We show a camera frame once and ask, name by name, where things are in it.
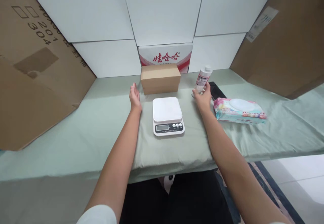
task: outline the white sleeve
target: white sleeve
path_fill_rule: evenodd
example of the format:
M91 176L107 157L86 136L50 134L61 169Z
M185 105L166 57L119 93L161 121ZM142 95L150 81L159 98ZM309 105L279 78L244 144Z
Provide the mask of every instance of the white sleeve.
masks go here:
M96 205L83 213L77 224L117 224L117 220L112 208Z

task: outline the forearm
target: forearm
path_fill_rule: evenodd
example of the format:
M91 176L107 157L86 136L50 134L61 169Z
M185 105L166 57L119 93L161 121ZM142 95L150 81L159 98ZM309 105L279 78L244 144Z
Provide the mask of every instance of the forearm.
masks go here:
M289 223L264 192L244 157L208 109L202 111L212 156L245 223Z
M129 174L133 165L141 111L132 109L102 168L99 180L85 211L105 204L119 222Z
M225 177L237 177L242 171L252 174L246 160L227 136L214 114L208 109L201 111L208 136L211 154Z

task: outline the brown cardboard box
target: brown cardboard box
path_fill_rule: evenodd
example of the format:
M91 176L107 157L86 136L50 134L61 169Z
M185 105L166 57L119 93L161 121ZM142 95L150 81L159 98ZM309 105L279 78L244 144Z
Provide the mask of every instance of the brown cardboard box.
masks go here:
M251 43L245 39L231 69L248 82L289 99L324 82L323 0L268 0L278 14Z
M73 112L95 80L36 0L0 0L0 149L20 150Z
M176 92L178 91L180 76L176 64L143 66L141 83L144 94Z

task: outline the digital display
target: digital display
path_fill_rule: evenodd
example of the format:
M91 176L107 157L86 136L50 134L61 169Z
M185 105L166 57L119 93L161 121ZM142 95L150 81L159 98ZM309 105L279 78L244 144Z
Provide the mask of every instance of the digital display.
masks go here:
M157 125L156 126L156 131L161 131L161 130L168 130L169 129L169 125Z

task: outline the smartphone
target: smartphone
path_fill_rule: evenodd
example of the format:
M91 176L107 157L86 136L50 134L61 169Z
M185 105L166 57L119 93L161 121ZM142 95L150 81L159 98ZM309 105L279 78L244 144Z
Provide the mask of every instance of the smartphone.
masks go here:
M212 95L213 101L215 101L217 98L227 98L225 94L219 89L219 87L215 84L215 82L209 82L210 85L210 93Z

